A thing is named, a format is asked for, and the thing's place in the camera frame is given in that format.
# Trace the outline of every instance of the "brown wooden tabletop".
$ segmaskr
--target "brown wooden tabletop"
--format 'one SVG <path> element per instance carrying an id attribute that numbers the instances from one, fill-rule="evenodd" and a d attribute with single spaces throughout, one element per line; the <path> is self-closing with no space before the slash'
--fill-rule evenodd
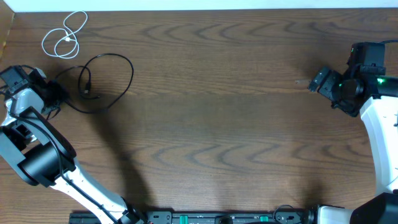
<path id="1" fill-rule="evenodd" d="M 64 105 L 50 121 L 82 166 L 128 202 L 257 211 L 282 203 L 356 208 L 374 196 L 361 119 L 332 110 L 307 85 L 324 65 L 343 72 L 351 44 L 396 39 L 397 9 L 89 12 L 78 56 L 49 57 L 41 40 L 67 15 L 16 14 L 0 69 L 27 64 L 53 78 L 102 53 L 131 59 L 132 87 L 109 113 Z M 49 37 L 49 51 L 61 35 Z M 389 75 L 397 58 L 398 45 L 388 45 Z M 89 68 L 91 94 L 102 100 L 76 97 L 79 70 L 60 80 L 80 108 L 109 103 L 128 83 L 130 68 L 117 57 Z M 74 210 L 85 208 L 26 184 L 0 159 L 0 223 L 66 223 Z"/>

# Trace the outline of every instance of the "white wall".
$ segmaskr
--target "white wall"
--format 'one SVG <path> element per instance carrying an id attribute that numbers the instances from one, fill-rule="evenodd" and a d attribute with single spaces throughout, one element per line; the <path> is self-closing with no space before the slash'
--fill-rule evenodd
<path id="1" fill-rule="evenodd" d="M 398 7 L 398 0 L 4 0 L 14 12 Z"/>

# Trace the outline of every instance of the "white cable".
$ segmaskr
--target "white cable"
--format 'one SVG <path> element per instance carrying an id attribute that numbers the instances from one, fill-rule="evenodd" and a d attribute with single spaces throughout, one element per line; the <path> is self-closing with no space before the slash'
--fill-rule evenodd
<path id="1" fill-rule="evenodd" d="M 67 19 L 68 19 L 71 15 L 73 15 L 74 13 L 77 13 L 77 12 L 82 12 L 82 13 L 84 13 L 84 14 L 86 15 L 86 20 L 85 20 L 84 23 L 80 26 L 79 29 L 77 29 L 76 31 L 72 31 L 72 29 L 69 28 L 69 27 L 66 25 L 66 22 L 67 22 Z M 46 53 L 48 56 L 51 56 L 51 57 L 58 57 L 58 58 L 63 58 L 63 59 L 71 59 L 71 58 L 76 57 L 76 55 L 79 53 L 80 46 L 79 46 L 79 42 L 77 41 L 77 38 L 76 38 L 76 35 L 75 35 L 75 34 L 76 34 L 77 32 L 79 32 L 79 31 L 81 30 L 81 28 L 83 28 L 83 26 L 84 26 L 84 25 L 86 24 L 86 22 L 87 22 L 87 19 L 88 19 L 88 16 L 87 16 L 87 13 L 86 13 L 85 11 L 76 11 L 76 12 L 71 13 L 69 16 L 67 16 L 67 17 L 63 20 L 63 26 L 64 26 L 66 29 L 64 29 L 64 28 L 56 28 L 56 29 L 50 30 L 50 32 L 48 32 L 48 33 L 44 36 L 44 38 L 43 38 L 43 40 L 42 40 L 42 49 L 43 49 L 44 53 Z M 44 41 L 45 41 L 45 39 L 47 38 L 47 36 L 48 36 L 49 34 L 51 34 L 51 33 L 54 32 L 54 31 L 57 31 L 57 30 L 63 30 L 63 31 L 65 31 L 65 37 L 62 37 L 60 40 L 58 40 L 58 42 L 54 45 L 54 54 L 50 54 L 50 53 L 48 53 L 48 52 L 44 49 Z M 63 54 L 63 55 L 59 55 L 59 54 L 57 53 L 57 47 L 58 47 L 58 44 L 59 44 L 61 41 L 63 41 L 63 40 L 66 41 L 66 42 L 74 41 L 74 42 L 75 42 L 75 46 L 74 46 L 74 48 L 73 48 L 71 51 L 69 51 L 68 53 Z"/>

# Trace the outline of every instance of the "wood grain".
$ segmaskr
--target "wood grain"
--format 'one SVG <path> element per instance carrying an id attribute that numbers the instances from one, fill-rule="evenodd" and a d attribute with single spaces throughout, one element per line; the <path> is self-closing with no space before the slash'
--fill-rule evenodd
<path id="1" fill-rule="evenodd" d="M 352 43 L 396 39 L 397 9 L 90 12 L 79 55 L 48 57 L 42 37 L 66 15 L 17 14 L 0 69 L 28 64 L 52 78 L 106 52 L 132 60 L 132 88 L 109 113 L 64 106 L 51 120 L 84 168 L 127 201 L 143 209 L 272 210 L 356 208 L 373 197 L 361 120 L 331 110 L 307 85 L 324 65 L 343 72 Z M 397 46 L 386 52 L 390 75 L 398 72 Z M 109 103 L 127 85 L 128 64 L 116 57 L 90 69 L 91 92 L 103 100 L 76 97 L 78 71 L 62 79 L 82 108 Z M 66 223 L 72 210 L 84 208 L 25 184 L 0 160 L 0 223 Z"/>

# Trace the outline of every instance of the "green led indicator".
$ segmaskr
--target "green led indicator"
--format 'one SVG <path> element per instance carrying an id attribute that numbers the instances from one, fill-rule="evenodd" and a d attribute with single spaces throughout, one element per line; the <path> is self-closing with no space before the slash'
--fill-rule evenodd
<path id="1" fill-rule="evenodd" d="M 382 83 L 384 83 L 386 80 L 383 79 L 383 78 L 378 78 L 377 81 L 379 82 L 379 84 L 382 84 Z"/>

